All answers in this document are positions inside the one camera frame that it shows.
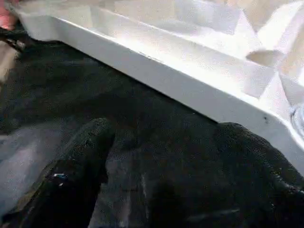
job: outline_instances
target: white styrofoam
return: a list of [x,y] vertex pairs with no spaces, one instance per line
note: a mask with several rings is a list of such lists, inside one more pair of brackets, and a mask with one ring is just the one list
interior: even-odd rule
[[257,31],[262,48],[250,53],[247,59],[282,70],[280,67],[287,66],[285,62],[290,58],[289,53],[292,52],[303,25],[304,1],[279,5]]
[[[215,121],[242,124],[269,140],[304,175],[304,141],[291,123],[304,87],[261,65],[274,66],[280,53],[257,64],[230,55],[220,39],[209,42],[224,34],[242,40],[247,51],[259,47],[241,10],[200,0],[32,4],[35,10],[27,2],[16,12],[33,38],[60,40]],[[221,27],[215,12],[223,18],[231,14],[231,20]]]

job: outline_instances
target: black fabric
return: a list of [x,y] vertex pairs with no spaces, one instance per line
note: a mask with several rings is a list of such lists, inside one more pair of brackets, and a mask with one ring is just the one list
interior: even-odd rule
[[83,123],[107,117],[116,140],[90,227],[146,225],[162,182],[174,186],[192,227],[239,223],[212,143],[216,123],[109,66],[62,44],[33,46],[16,61],[0,100],[0,127],[9,134],[0,148],[0,213]]
[[3,217],[4,227],[87,228],[100,185],[107,183],[105,162],[114,138],[114,130],[104,118],[82,126],[16,209]]
[[214,139],[250,227],[304,227],[304,179],[280,151],[236,123]]
[[35,41],[28,36],[20,22],[15,25],[13,31],[0,28],[0,41],[7,43],[18,52],[22,52],[25,44],[33,45],[35,43]]

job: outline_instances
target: black cloth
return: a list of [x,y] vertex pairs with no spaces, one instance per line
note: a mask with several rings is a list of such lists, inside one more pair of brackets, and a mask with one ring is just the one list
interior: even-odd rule
[[[304,210],[296,210],[303,180],[279,151],[64,44],[26,48],[0,101],[0,131],[7,135],[0,143],[0,216],[84,123],[106,117],[116,138],[106,164],[109,182],[101,186],[89,227],[302,223],[295,217],[303,217]],[[289,188],[276,185],[282,183],[297,194],[285,194]],[[288,199],[280,204],[271,196]],[[286,207],[295,201],[300,205]],[[286,216],[292,211],[299,213]]]
[[111,67],[63,44],[36,45],[16,61],[0,100],[0,129],[9,135],[0,148],[0,213],[82,124],[107,117],[116,141],[90,227],[146,225],[153,192],[164,182],[193,227],[238,223],[212,141],[216,123]]

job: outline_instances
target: white plastic tray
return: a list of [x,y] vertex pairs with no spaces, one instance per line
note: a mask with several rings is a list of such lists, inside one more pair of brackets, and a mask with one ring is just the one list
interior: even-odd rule
[[[304,175],[291,123],[304,87],[274,67],[285,53],[264,48],[243,10],[200,0],[36,0],[14,10],[33,38],[60,40],[215,121],[242,124]],[[271,67],[247,60],[260,52]]]

